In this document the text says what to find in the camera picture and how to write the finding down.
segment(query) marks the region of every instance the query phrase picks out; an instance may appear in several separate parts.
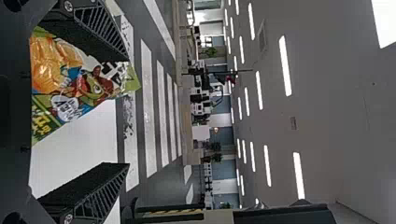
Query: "gray floor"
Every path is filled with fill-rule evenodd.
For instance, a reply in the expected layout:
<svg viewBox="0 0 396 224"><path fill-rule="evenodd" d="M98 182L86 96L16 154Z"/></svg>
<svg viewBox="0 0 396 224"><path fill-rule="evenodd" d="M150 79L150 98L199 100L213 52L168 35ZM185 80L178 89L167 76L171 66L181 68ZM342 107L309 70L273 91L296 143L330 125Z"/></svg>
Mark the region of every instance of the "gray floor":
<svg viewBox="0 0 396 224"><path fill-rule="evenodd" d="M141 40L143 39L152 52L152 74L153 74L153 95L158 95L158 78L157 78L157 61L163 65L165 72L165 87L167 87L166 74L169 74L173 80L175 76L175 61L166 47L163 37L160 34L154 20L151 18L147 7L143 0L116 1L125 13L125 17L134 27L134 64L136 73L142 81L142 59L141 58ZM157 5L162 13L165 24L169 33L173 37L173 15L171 0L157 0ZM166 112L169 115L168 107L168 91L165 91ZM117 101L117 119L118 119L118 149L119 162L124 162L125 150L123 129L125 121L123 118L122 99ZM186 195L190 185L194 185L194 200L198 200L198 178L191 176L189 183L185 184L182 157L177 157L173 162L162 168L162 152L160 138L160 121L159 121L159 102L154 97L154 117L155 117L155 134L156 134L156 154L158 171L150 178L146 178L146 151L145 151L145 127L143 119L143 91L136 92L136 127L137 146L138 146L138 169L139 169L139 185L128 192L125 190L120 196L121 208L129 205L134 197L139 197L139 204L145 206L154 205L170 205L186 203ZM170 122L167 120L167 131L170 133ZM171 155L170 134L168 134L169 155Z"/></svg>

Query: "cartoon character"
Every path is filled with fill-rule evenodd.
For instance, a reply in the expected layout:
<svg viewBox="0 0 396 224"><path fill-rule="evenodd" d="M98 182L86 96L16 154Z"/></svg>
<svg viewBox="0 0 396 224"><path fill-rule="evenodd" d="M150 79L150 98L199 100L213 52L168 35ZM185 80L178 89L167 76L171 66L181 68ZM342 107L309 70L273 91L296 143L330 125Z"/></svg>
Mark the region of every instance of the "cartoon character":
<svg viewBox="0 0 396 224"><path fill-rule="evenodd" d="M61 69L62 75L67 77L60 88L50 94L35 94L35 98L62 121L78 119L119 92L118 88L114 90L111 80L100 77L101 70L100 65L91 72L81 68Z"/></svg>
<svg viewBox="0 0 396 224"><path fill-rule="evenodd" d="M78 99L85 105L95 107L113 95L113 82L100 77L102 68L98 65L92 72L81 70L77 78Z"/></svg>

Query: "floor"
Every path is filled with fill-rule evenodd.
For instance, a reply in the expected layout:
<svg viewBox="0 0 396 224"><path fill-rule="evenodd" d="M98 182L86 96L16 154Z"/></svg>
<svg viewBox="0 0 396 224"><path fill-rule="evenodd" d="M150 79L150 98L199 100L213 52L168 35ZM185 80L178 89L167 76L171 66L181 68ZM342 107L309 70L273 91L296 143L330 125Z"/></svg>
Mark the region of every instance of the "floor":
<svg viewBox="0 0 396 224"><path fill-rule="evenodd" d="M199 183L182 162L172 0L106 3L120 22L131 23L130 57L142 89L102 103L36 144L30 186L40 197L102 161L128 162L125 188L106 221L115 224L134 197L145 206L196 203Z"/></svg>

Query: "ceiling light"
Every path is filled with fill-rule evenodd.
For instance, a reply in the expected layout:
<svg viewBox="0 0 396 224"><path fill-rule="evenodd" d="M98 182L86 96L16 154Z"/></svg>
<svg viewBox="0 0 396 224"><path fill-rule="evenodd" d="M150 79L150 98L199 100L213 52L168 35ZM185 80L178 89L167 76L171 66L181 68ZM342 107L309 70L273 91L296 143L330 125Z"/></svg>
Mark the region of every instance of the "ceiling light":
<svg viewBox="0 0 396 224"><path fill-rule="evenodd" d="M289 70L288 51L286 50L286 39L282 35L279 39L280 59L282 61L283 81L285 82L286 96L291 95L291 80Z"/></svg>

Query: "light fixture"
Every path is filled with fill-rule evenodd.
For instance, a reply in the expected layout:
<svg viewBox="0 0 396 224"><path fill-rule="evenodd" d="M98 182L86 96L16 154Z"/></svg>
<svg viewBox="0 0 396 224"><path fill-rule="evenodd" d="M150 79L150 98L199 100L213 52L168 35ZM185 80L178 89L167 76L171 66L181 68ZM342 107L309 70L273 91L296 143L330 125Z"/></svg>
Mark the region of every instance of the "light fixture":
<svg viewBox="0 0 396 224"><path fill-rule="evenodd" d="M256 38L256 32L254 30L253 8L251 7L251 3L248 4L247 10L248 10L248 19L250 23L251 40L254 40L254 38Z"/></svg>
<svg viewBox="0 0 396 224"><path fill-rule="evenodd" d="M230 17L231 37L233 38L233 17Z"/></svg>
<svg viewBox="0 0 396 224"><path fill-rule="evenodd" d="M263 110L263 105L262 105L262 81L260 79L260 72L256 72L256 84L257 84L257 96L259 99L259 109Z"/></svg>
<svg viewBox="0 0 396 224"><path fill-rule="evenodd" d="M231 41L229 36L227 36L227 45L228 45L228 54L231 54Z"/></svg>
<svg viewBox="0 0 396 224"><path fill-rule="evenodd" d="M241 97L238 97L238 107L239 107L239 119L242 120L242 106L241 106Z"/></svg>
<svg viewBox="0 0 396 224"><path fill-rule="evenodd" d="M239 36L239 48L241 51L241 62L245 63L244 40L241 35Z"/></svg>
<svg viewBox="0 0 396 224"><path fill-rule="evenodd" d="M271 187L272 180L271 180L270 159L268 156L268 146L264 146L264 161L265 161L265 171L267 173L267 185L268 187Z"/></svg>
<svg viewBox="0 0 396 224"><path fill-rule="evenodd" d="M224 18L225 18L225 25L228 26L228 12L227 12L227 8L224 9Z"/></svg>
<svg viewBox="0 0 396 224"><path fill-rule="evenodd" d="M245 145L245 140L242 140L242 151L244 152L244 164L248 163L247 158L247 146Z"/></svg>
<svg viewBox="0 0 396 224"><path fill-rule="evenodd" d="M224 42L227 41L227 33L225 32L225 26L223 25Z"/></svg>
<svg viewBox="0 0 396 224"><path fill-rule="evenodd" d="M231 89L231 81L228 81L228 93L232 93L232 89Z"/></svg>
<svg viewBox="0 0 396 224"><path fill-rule="evenodd" d="M236 56L233 56L233 69L238 71L238 60L236 60Z"/></svg>
<svg viewBox="0 0 396 224"><path fill-rule="evenodd" d="M288 51L286 50L286 39L282 35L279 39L280 59L282 61L283 81L285 82L286 96L291 95L291 80L289 70Z"/></svg>
<svg viewBox="0 0 396 224"><path fill-rule="evenodd" d="M245 103L247 107L247 116L250 116L250 106L249 106L249 101L248 101L248 87L245 87Z"/></svg>
<svg viewBox="0 0 396 224"><path fill-rule="evenodd" d="M231 122L233 123L233 108L231 107Z"/></svg>
<svg viewBox="0 0 396 224"><path fill-rule="evenodd" d="M236 169L236 182L238 183L238 186L240 186L240 181L239 181L239 170Z"/></svg>
<svg viewBox="0 0 396 224"><path fill-rule="evenodd" d="M245 196L244 177L242 175L241 175L241 189L242 189L242 196Z"/></svg>
<svg viewBox="0 0 396 224"><path fill-rule="evenodd" d="M396 1L372 0L371 2L379 47L382 49L396 42Z"/></svg>
<svg viewBox="0 0 396 224"><path fill-rule="evenodd" d="M253 173L256 172L256 160L254 158L254 146L253 143L250 142L250 156L251 156L251 169L253 170Z"/></svg>
<svg viewBox="0 0 396 224"><path fill-rule="evenodd" d="M236 139L236 144L238 146L238 157L241 159L241 145L239 144L239 138Z"/></svg>
<svg viewBox="0 0 396 224"><path fill-rule="evenodd" d="M297 194L298 199L305 199L305 190L304 190L304 179L303 179L303 168L301 166L301 157L300 153L294 152L294 171L296 174L296 184L297 184Z"/></svg>
<svg viewBox="0 0 396 224"><path fill-rule="evenodd" d="M236 15L239 15L239 0L235 0Z"/></svg>

